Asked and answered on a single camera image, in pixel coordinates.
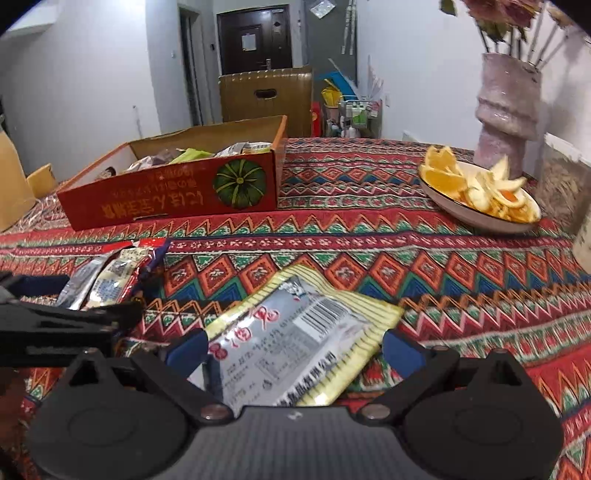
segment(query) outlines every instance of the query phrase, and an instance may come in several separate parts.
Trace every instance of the artificial flower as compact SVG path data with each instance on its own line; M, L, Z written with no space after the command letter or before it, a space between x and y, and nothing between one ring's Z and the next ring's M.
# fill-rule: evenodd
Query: artificial flower
M505 12L499 0L464 0L468 13L476 20L504 23Z
M516 27L529 28L537 10L522 0L507 0L502 6L507 23Z

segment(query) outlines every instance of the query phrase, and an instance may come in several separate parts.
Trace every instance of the pumpkin illustration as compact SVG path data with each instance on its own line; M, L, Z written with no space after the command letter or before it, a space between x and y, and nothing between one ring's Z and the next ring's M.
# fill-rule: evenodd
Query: pumpkin illustration
M224 205L242 210L261 201L267 191L267 176L259 164L237 158L220 167L213 188Z

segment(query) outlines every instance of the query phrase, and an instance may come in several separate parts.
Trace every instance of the flower stem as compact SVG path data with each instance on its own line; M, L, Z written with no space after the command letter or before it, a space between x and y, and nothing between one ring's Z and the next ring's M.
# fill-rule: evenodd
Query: flower stem
M482 29L478 26L478 24L476 24L476 27L478 28L478 33L480 34L480 37L482 39L482 44L484 45L484 48L486 49L486 53L490 53L491 49L488 46L488 43L486 43L486 38L484 36L484 33L482 32Z
M545 12L546 12L546 2L544 2L544 5L542 6L542 11L538 15L538 22L535 25L534 39L531 41L530 52L527 54L527 61L530 63L532 63L531 59L532 59L532 56L534 55L535 46L538 43L538 37L540 36L540 28L542 27L542 19L544 18Z
M540 65L538 66L538 70L543 69L546 65L548 65L548 62L550 60L552 60L552 58L554 57L554 55L556 55L560 49L562 48L562 46L566 43L566 41L568 40L569 36L567 34L564 34L564 38L562 39L562 41L556 45L556 48L550 53L550 55L548 55L546 57L546 59L540 63Z
M513 56L513 43L515 43L515 28L511 27L511 38L509 39L509 56Z
M548 50L548 47L550 46L550 43L552 42L552 39L556 35L556 32L558 29L559 29L558 24L555 24L554 27L552 28L552 31L550 32L550 35L548 36L548 40L546 40L546 43L544 44L544 47L542 47L542 49L540 50L540 56L538 57L538 61L535 62L536 67L542 61L542 58L544 57L544 53L546 53L546 50Z

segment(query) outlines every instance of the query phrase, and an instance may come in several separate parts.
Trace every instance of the orange slice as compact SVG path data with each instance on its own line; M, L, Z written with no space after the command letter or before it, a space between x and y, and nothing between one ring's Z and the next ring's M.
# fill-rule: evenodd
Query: orange slice
M443 147L438 151L434 146L429 147L425 155L425 165L436 170L448 171L456 175L461 175L456 156L450 147Z
M463 192L467 188L466 179L462 175L456 175L426 165L419 165L418 171L421 178L431 188L450 197L457 197L459 192Z

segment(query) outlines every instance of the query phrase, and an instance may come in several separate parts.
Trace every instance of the snack package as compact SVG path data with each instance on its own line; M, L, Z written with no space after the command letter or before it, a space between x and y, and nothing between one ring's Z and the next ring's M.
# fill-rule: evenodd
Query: snack package
M98 275L86 308L103 307L128 300L162 261L170 240L167 238L144 238L135 248L128 248L112 260Z
M307 267L288 267L206 328L209 358L189 381L237 415L245 405L328 405L402 313L337 290Z
M195 150L194 148L188 148L185 152L175 158L170 165L177 164L177 163L186 163L189 161L196 161L196 160L205 160L206 158L212 158L213 153L205 152L203 150Z
M230 145L228 148L224 148L221 152L216 153L216 157L233 157L234 155L240 155L242 149L246 145L246 142L239 142Z
M55 306L70 310L80 310L84 305L88 292L95 283L96 277L99 276L105 264L121 250L132 246L133 243L131 241L105 245L102 248L103 253L92 258L70 277L70 280L60 292Z
M124 171L124 173L167 165L169 163L173 163L176 158L181 157L185 153L185 150L181 150L179 148L167 148L158 152L156 155L148 155L147 157L132 163L131 166Z
M248 155L255 153L268 153L271 151L269 142L239 142L225 148L216 157L233 157L234 155Z

